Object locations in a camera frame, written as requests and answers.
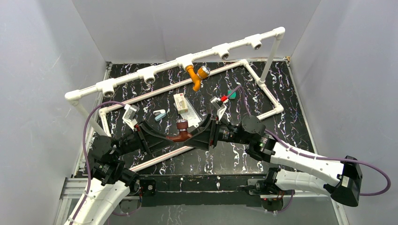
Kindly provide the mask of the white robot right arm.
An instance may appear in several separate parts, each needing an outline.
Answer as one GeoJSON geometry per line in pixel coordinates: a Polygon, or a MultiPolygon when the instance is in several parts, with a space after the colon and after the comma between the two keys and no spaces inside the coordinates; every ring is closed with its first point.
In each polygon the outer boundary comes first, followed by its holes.
{"type": "Polygon", "coordinates": [[[268,133],[266,126],[253,115],[245,116],[238,125],[209,115],[191,132],[184,145],[208,150],[218,142],[246,144],[246,153],[255,160],[296,169],[290,172],[271,168],[264,181],[270,194],[295,189],[329,195],[346,206],[359,205],[363,175],[354,157],[329,158],[291,147],[268,133]]]}

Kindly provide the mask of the brown water faucet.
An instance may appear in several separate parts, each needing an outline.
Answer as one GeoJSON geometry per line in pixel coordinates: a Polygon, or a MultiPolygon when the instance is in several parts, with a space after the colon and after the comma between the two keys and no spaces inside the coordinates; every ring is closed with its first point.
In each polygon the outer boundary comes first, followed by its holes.
{"type": "Polygon", "coordinates": [[[166,136],[167,139],[172,140],[175,143],[184,142],[192,137],[192,134],[188,132],[189,123],[185,119],[176,121],[176,128],[179,131],[176,136],[166,136]]]}

